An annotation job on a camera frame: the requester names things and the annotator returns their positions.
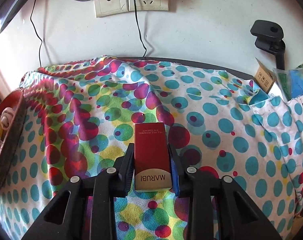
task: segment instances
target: silver screw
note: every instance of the silver screw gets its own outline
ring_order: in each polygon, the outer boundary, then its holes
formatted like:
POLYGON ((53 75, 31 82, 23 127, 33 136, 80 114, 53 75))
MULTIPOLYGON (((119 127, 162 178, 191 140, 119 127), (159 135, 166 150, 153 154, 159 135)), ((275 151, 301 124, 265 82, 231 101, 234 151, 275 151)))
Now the silver screw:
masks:
POLYGON ((233 178, 231 176, 225 176, 224 181, 227 183, 231 183, 233 181, 233 178))
POLYGON ((76 182, 78 182, 79 181, 79 177, 78 176, 73 176, 73 177, 71 177, 71 179, 70 179, 70 182, 71 183, 76 183, 76 182))
POLYGON ((109 174, 112 174, 112 173, 115 173, 115 172, 116 172, 116 168, 114 168, 114 167, 110 167, 110 168, 107 169, 107 173, 109 173, 109 174))
POLYGON ((187 168, 188 173, 195 173, 196 171, 197 171, 197 169, 195 167, 188 167, 187 168))

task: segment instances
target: wall plate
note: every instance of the wall plate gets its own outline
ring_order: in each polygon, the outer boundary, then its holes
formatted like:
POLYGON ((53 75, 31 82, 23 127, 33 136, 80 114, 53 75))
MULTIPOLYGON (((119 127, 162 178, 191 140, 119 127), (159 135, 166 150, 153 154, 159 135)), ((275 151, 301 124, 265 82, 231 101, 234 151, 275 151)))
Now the wall plate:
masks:
MULTIPOLYGON (((129 10, 135 11, 133 0, 128 0, 129 10)), ((136 0, 137 11, 168 11, 169 0, 136 0)))
POLYGON ((96 17, 128 12, 128 0, 94 0, 96 17))

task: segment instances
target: electrical socket plate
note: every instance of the electrical socket plate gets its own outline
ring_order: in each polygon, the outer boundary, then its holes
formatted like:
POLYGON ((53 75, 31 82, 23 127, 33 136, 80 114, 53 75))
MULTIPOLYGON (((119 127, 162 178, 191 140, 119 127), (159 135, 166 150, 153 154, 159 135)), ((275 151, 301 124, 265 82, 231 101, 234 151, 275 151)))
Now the electrical socket plate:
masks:
POLYGON ((96 17, 128 12, 128 0, 94 0, 96 17))
MULTIPOLYGON (((129 10, 135 11, 133 0, 128 0, 129 10)), ((168 11, 169 0, 136 0, 137 11, 168 11)))

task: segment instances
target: polka dot fabric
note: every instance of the polka dot fabric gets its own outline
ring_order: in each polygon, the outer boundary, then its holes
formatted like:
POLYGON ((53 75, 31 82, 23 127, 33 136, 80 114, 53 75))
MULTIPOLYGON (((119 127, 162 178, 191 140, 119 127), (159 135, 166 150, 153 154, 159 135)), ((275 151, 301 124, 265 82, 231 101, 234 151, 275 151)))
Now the polka dot fabric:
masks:
MULTIPOLYGON (((250 105, 259 96, 252 80, 108 56, 39 68, 21 86, 27 115, 0 190, 0 220, 13 240, 72 176, 95 176, 124 155, 141 122, 164 122, 189 165, 232 176, 284 239, 303 207, 303 96, 250 105)), ((218 239, 214 199, 212 205, 218 239)), ((171 191, 131 189, 115 199, 117 237, 182 240, 188 206, 171 191)))

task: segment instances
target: red box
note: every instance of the red box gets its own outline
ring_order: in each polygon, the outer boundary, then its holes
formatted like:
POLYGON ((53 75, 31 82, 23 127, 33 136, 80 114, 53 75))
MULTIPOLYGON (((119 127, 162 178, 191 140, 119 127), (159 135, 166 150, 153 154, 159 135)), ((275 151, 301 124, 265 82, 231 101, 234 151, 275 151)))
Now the red box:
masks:
POLYGON ((135 124, 135 190, 160 191, 172 187, 165 125, 135 124))

